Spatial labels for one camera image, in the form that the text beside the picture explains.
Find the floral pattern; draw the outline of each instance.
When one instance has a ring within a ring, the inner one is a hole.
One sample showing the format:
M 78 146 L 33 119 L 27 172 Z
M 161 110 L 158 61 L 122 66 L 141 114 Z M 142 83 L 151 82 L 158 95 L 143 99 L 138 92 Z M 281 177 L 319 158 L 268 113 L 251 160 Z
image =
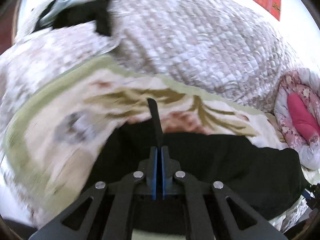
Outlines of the floral pattern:
M 298 71 L 286 73 L 280 80 L 279 92 L 276 99 L 274 113 L 288 146 L 295 149 L 300 156 L 300 162 L 312 170 L 318 169 L 320 160 L 320 136 L 315 133 L 306 141 L 292 124 L 288 110 L 287 97 L 296 92 L 308 111 L 320 125 L 320 99 L 316 93 L 301 81 Z
M 142 122 L 137 117 L 130 117 L 127 122 L 130 124 Z M 163 133 L 171 132 L 194 132 L 202 134 L 212 134 L 212 132 L 205 128 L 199 116 L 190 111 L 173 111 L 165 116 L 160 117 L 161 127 Z

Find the black fabric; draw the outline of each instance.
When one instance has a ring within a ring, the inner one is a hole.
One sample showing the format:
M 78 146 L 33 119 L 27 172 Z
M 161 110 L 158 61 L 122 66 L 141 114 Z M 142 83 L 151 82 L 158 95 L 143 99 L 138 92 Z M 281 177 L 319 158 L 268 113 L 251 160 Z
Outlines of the black fabric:
M 290 228 L 288 231 L 286 231 L 286 232 L 284 233 L 284 235 L 285 235 L 289 240 L 294 239 L 294 238 L 297 236 L 297 234 L 299 234 L 300 232 L 302 232 L 303 227 L 305 226 L 306 222 L 307 222 L 306 220 L 303 220 L 303 221 L 301 221 L 300 223 L 294 225 L 294 227 L 292 227 L 292 228 Z
M 200 181 L 222 181 L 267 220 L 290 208 L 308 185 L 298 153 L 290 148 L 258 148 L 244 136 L 196 133 L 168 133 L 163 144 L 183 171 Z M 116 182 L 136 171 L 155 145 L 151 120 L 115 129 L 83 190 L 97 181 Z
M 12 231 L 14 231 L 23 240 L 28 240 L 30 236 L 32 236 L 37 231 L 36 228 L 21 224 L 13 220 L 4 219 L 3 221 Z
M 91 1 L 73 6 L 71 8 L 66 8 L 57 15 L 51 25 L 41 27 L 40 19 L 50 12 L 55 1 L 56 0 L 52 1 L 39 16 L 33 32 L 48 27 L 52 27 L 53 29 L 70 27 L 95 20 L 96 32 L 105 36 L 111 36 L 111 20 L 110 14 L 107 11 L 108 3 L 110 0 Z

